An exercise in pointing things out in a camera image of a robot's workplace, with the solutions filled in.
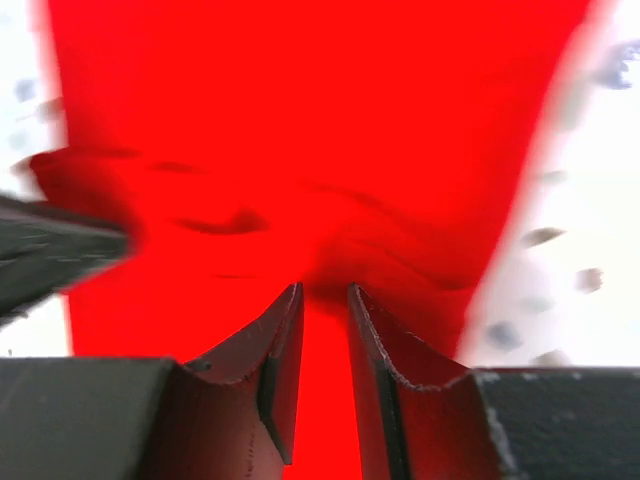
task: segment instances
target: black object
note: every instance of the black object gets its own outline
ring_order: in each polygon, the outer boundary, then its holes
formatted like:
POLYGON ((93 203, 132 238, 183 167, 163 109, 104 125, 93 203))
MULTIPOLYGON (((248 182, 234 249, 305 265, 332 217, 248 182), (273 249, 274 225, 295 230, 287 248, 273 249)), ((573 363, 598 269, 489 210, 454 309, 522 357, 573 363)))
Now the black object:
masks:
POLYGON ((303 295, 186 366, 0 361, 0 479, 276 480, 291 461, 303 295))
POLYGON ((349 306, 364 480, 640 478, 640 370, 467 369, 349 306))
POLYGON ((0 196, 0 327, 126 250, 114 225, 0 196))

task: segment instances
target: red cloth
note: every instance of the red cloth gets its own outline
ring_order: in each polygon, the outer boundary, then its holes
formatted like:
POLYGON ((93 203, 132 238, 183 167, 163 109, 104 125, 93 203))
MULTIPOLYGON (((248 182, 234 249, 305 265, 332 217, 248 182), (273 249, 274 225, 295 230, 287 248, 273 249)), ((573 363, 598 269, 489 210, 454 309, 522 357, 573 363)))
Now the red cloth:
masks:
POLYGON ((587 0, 48 2, 70 146, 31 166, 135 242, 75 353, 184 361, 303 280, 286 478, 359 478, 346 286, 455 354, 587 0))

